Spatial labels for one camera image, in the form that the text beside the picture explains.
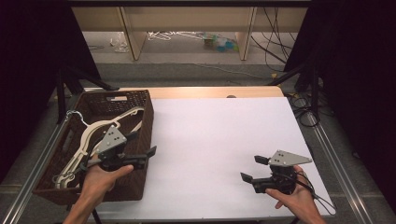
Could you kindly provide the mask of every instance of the wire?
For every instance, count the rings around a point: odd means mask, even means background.
[[[276,43],[276,42],[273,41],[273,40],[270,40],[270,39],[264,34],[264,32],[262,32],[262,36],[264,36],[264,38],[267,39],[268,41],[270,41],[272,44],[279,45],[280,47],[283,47],[283,48],[292,49],[292,47],[289,47],[289,46],[286,46],[286,45],[282,45],[282,44],[280,44],[280,43]]]
[[[314,186],[312,185],[311,181],[308,179],[308,177],[306,177],[305,175],[302,175],[302,174],[300,174],[300,173],[297,173],[297,175],[302,176],[302,177],[308,182],[309,186],[311,186],[311,189],[313,190],[312,196],[314,197],[314,199],[318,200],[318,202],[324,207],[324,209],[326,209],[326,211],[329,213],[329,215],[335,216],[335,214],[331,213],[331,212],[329,211],[329,209],[324,205],[323,202],[325,202],[326,204],[328,204],[328,205],[329,205],[332,209],[334,209],[334,210],[335,210],[335,207],[332,206],[332,204],[330,204],[330,203],[327,202],[325,199],[323,199],[322,197],[318,196],[318,195],[315,193],[315,188],[314,188]]]
[[[286,63],[285,60],[279,58],[279,57],[276,56],[273,52],[269,51],[269,50],[268,50],[268,46],[267,46],[267,48],[265,49],[262,45],[260,45],[260,44],[254,39],[253,36],[251,36],[251,39],[259,46],[260,49],[263,49],[266,53],[271,54],[271,56],[273,56],[274,58],[280,60],[282,63]]]
[[[280,60],[282,63],[286,63],[286,62],[285,62],[283,59],[277,57],[273,52],[269,51],[269,50],[268,50],[268,45],[267,45],[267,48],[265,49],[263,46],[261,46],[261,45],[253,38],[253,36],[251,36],[251,39],[252,39],[254,42],[256,42],[256,44],[258,45],[258,48],[260,48],[260,49],[262,49],[262,50],[265,51],[265,53],[264,53],[265,65],[266,65],[269,69],[271,69],[271,70],[273,70],[273,71],[276,71],[276,72],[283,72],[283,71],[281,71],[281,70],[277,70],[277,69],[271,67],[271,66],[268,64],[268,62],[267,62],[267,53],[271,54],[273,57],[277,58],[277,59]]]
[[[291,38],[294,40],[294,42],[295,42],[296,38],[291,33],[289,33],[289,34],[290,34]]]
[[[293,97],[290,97],[289,102],[290,105],[294,108],[293,113],[294,116],[296,116],[297,120],[299,120],[300,124],[308,127],[308,128],[313,128],[316,127],[320,123],[320,117],[317,113],[314,112],[312,109],[312,106],[309,105],[308,100],[306,98],[297,98],[296,100],[292,100]],[[296,103],[299,101],[303,101],[301,106],[298,106]],[[305,115],[311,114],[315,118],[315,123],[314,124],[307,124],[303,121]]]
[[[309,186],[306,185],[305,183],[301,182],[300,180],[293,179],[292,177],[290,177],[290,176],[288,176],[288,175],[282,175],[282,174],[280,174],[280,173],[273,173],[273,175],[279,175],[279,176],[285,177],[285,178],[287,178],[287,179],[293,181],[294,183],[299,184],[299,185],[303,186],[304,188],[306,188],[307,190],[309,190],[309,192],[311,192],[311,194],[312,194],[312,197],[313,197],[314,199],[318,200],[318,202],[324,207],[324,209],[326,209],[326,211],[329,213],[329,215],[334,216],[335,214],[331,213],[330,210],[324,205],[323,202],[325,202],[326,204],[328,204],[328,205],[329,205],[332,209],[334,209],[334,210],[335,210],[335,207],[332,206],[332,204],[330,204],[330,203],[327,202],[325,199],[323,199],[322,197],[318,196],[318,195],[315,193],[315,188],[314,188],[314,186],[312,185],[311,181],[308,179],[308,177],[306,177],[305,175],[300,174],[300,173],[296,173],[296,174],[302,176],[302,177],[306,180],[306,182],[308,182],[308,185],[309,185]]]
[[[268,16],[268,13],[267,13],[267,10],[265,9],[265,7],[264,7],[263,9],[264,9],[265,16],[267,17],[267,20],[270,22],[271,29],[272,29],[271,36],[270,36],[269,39],[270,39],[270,41],[271,41],[271,40],[272,40],[273,34],[275,34],[277,40],[279,41],[279,44],[281,45],[281,49],[282,49],[283,55],[285,56],[285,58],[286,58],[286,60],[287,60],[287,59],[289,58],[289,54],[286,52],[285,48],[283,47],[282,40],[281,40],[280,34],[279,34],[279,26],[278,26],[278,24],[277,24],[277,12],[278,12],[278,8],[277,8],[277,7],[274,8],[274,10],[275,10],[275,20],[274,20],[274,24],[271,22],[271,19],[270,19],[270,17]]]

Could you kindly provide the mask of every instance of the wicker basket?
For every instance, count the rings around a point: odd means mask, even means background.
[[[151,144],[154,110],[148,91],[84,92],[80,95],[75,109],[83,115],[87,123],[92,124],[98,120],[114,119],[135,106],[143,106],[145,110],[119,121],[119,130],[126,134],[140,120],[143,120],[138,138],[128,142],[124,149],[125,154],[134,155],[142,154],[150,148]],[[55,148],[52,150],[46,169],[33,190],[34,194],[60,205],[76,202],[80,189],[76,187],[56,189],[52,178],[61,173],[62,169],[78,150],[80,137],[85,128],[86,126],[81,122],[78,115],[71,116],[69,121],[66,122],[56,140]],[[90,146],[108,128],[109,125],[97,130],[91,137]],[[141,200],[146,182],[146,173],[147,166],[144,170],[133,171],[117,180],[115,188],[106,194],[104,202]]]

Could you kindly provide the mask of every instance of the white paper sheet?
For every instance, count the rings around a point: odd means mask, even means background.
[[[102,220],[196,221],[287,217],[287,208],[256,194],[240,173],[269,177],[254,156],[280,149],[311,157],[286,98],[152,100],[152,145],[144,196],[102,203]],[[330,201],[313,162],[301,165],[319,196]],[[318,204],[319,212],[328,215]]]

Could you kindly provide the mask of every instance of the hanger hook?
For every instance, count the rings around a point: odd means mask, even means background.
[[[89,126],[85,121],[84,121],[84,117],[82,117],[82,114],[79,112],[79,111],[77,111],[77,110],[68,110],[67,112],[66,112],[66,118],[64,119],[64,122],[67,122],[68,120],[69,120],[69,116],[70,115],[72,115],[72,114],[78,114],[79,115],[79,117],[81,118],[81,122],[83,123],[83,124],[85,124],[85,126]]]

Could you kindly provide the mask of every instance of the hand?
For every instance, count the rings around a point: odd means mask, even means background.
[[[294,166],[294,170],[299,174],[304,173],[303,169],[298,165]],[[301,175],[297,175],[297,179],[307,184],[306,179]],[[304,223],[325,223],[314,203],[311,192],[305,187],[296,184],[296,189],[291,195],[284,194],[277,189],[267,189],[265,193],[278,200],[275,206],[276,209],[285,205]]]
[[[98,165],[90,168],[85,176],[82,192],[64,223],[85,223],[93,209],[99,205],[106,192],[113,189],[116,180],[132,172],[132,165],[122,166],[113,172],[106,172]]]

